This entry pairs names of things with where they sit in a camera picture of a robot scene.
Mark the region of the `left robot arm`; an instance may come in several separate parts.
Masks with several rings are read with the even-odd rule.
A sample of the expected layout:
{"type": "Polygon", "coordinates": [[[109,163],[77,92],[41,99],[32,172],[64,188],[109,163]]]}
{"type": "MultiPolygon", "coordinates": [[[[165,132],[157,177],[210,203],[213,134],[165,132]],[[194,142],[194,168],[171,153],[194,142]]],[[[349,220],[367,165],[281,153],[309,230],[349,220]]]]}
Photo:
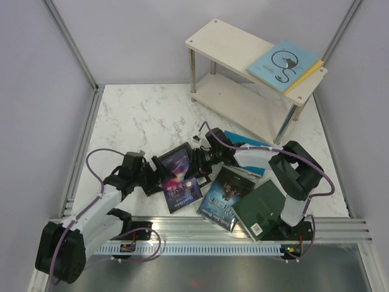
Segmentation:
{"type": "Polygon", "coordinates": [[[156,156],[151,162],[140,153],[128,152],[122,164],[101,180],[100,193],[75,214],[43,228],[35,268],[54,282],[74,283],[86,262],[109,240],[149,239],[152,224],[133,222],[130,213],[118,205],[136,187],[147,195],[161,191],[162,181],[175,178],[156,156]]]}

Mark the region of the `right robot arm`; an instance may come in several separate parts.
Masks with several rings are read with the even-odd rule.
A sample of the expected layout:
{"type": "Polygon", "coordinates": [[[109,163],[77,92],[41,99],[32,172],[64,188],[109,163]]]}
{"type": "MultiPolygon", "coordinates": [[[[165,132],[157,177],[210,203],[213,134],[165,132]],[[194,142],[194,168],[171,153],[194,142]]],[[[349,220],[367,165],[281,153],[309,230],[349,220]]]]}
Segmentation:
{"type": "Polygon", "coordinates": [[[223,163],[252,173],[269,169],[279,182],[278,186],[272,180],[262,183],[232,206],[252,240],[290,240],[306,229],[303,221],[311,192],[325,174],[298,142],[277,149],[219,128],[205,138],[209,147],[193,149],[187,178],[208,176],[213,165],[223,163]]]}

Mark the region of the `light blue cat book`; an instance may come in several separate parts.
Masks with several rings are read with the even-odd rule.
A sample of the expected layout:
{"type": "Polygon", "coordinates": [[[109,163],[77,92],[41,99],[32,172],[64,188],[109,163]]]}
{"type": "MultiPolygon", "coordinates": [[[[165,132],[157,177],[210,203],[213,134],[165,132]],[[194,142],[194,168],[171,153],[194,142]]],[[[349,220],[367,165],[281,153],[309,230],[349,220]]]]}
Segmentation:
{"type": "Polygon", "coordinates": [[[250,64],[246,71],[273,89],[284,93],[319,59],[296,43],[283,40],[250,64]]]}

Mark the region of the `purple galaxy cover book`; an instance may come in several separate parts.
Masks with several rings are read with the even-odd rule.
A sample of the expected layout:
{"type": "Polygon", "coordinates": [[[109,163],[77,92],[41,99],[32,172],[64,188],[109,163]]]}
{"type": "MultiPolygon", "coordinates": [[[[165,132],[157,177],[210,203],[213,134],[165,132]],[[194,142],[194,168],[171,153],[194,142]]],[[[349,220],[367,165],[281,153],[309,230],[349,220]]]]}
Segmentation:
{"type": "Polygon", "coordinates": [[[196,178],[185,179],[189,168],[189,158],[185,149],[181,149],[162,161],[175,178],[165,179],[162,190],[168,210],[171,214],[191,205],[202,198],[202,192],[196,178]]]}

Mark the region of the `yellow book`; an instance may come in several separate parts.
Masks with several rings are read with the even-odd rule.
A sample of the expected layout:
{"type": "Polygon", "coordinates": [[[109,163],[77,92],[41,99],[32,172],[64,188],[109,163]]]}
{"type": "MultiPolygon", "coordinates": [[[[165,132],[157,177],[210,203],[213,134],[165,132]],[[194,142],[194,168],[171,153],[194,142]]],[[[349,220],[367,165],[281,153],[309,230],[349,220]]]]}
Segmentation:
{"type": "Polygon", "coordinates": [[[324,65],[324,61],[318,60],[312,67],[310,67],[304,74],[302,74],[293,84],[291,84],[290,87],[288,87],[288,89],[285,90],[284,94],[287,94],[289,91],[294,89],[305,78],[310,76],[314,71],[316,71],[318,68],[322,67],[323,65],[324,65]]]}

